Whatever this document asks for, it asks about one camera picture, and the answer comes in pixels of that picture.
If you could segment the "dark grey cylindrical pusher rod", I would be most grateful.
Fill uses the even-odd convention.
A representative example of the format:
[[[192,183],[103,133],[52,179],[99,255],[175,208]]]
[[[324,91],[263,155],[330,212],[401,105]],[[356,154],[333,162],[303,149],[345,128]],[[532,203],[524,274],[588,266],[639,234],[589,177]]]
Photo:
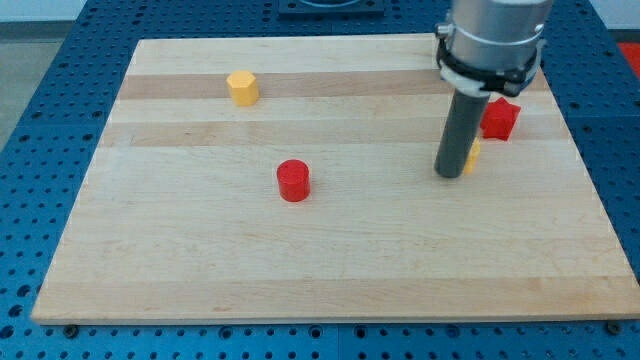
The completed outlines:
[[[471,96],[460,90],[454,92],[434,162],[441,177],[462,175],[489,97],[489,93]]]

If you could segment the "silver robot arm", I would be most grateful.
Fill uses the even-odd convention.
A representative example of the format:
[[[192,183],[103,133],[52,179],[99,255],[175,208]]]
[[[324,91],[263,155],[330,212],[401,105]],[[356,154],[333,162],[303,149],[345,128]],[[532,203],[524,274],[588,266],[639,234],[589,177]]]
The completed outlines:
[[[434,169],[462,175],[490,95],[518,96],[535,77],[552,0],[457,0],[436,25],[436,63],[454,87]]]

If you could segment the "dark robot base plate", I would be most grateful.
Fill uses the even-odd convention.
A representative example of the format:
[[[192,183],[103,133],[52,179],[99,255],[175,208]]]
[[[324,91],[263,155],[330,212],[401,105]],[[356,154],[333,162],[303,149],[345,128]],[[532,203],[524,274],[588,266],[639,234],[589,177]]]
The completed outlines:
[[[384,0],[278,0],[279,17],[383,15]]]

